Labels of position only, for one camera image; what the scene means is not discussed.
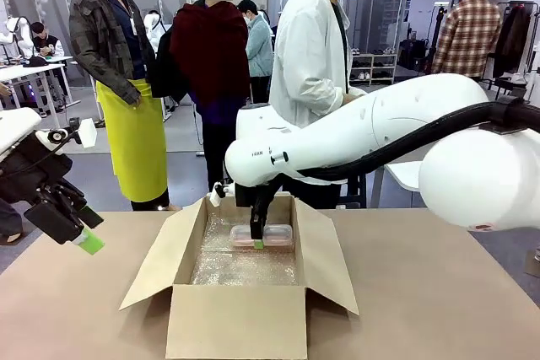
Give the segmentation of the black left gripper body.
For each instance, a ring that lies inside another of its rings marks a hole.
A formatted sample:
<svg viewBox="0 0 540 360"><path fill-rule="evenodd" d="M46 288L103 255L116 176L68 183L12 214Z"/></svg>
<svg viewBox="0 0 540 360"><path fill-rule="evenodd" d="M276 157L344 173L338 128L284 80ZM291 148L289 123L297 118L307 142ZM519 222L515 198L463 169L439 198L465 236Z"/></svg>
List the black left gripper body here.
<svg viewBox="0 0 540 360"><path fill-rule="evenodd" d="M85 207L83 192L65 179L72 166L67 155L52 152L30 134L1 161L1 198L7 203L47 201L59 207Z"/></svg>

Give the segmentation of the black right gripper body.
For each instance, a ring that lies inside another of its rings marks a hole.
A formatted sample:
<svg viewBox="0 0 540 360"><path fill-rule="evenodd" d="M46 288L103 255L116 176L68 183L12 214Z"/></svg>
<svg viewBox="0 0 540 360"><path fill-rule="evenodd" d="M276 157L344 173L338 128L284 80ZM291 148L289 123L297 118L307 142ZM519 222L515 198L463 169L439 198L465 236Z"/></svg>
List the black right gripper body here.
<svg viewBox="0 0 540 360"><path fill-rule="evenodd" d="M268 208L281 187L280 182L268 182L257 186L243 186L235 183L236 206Z"/></svg>

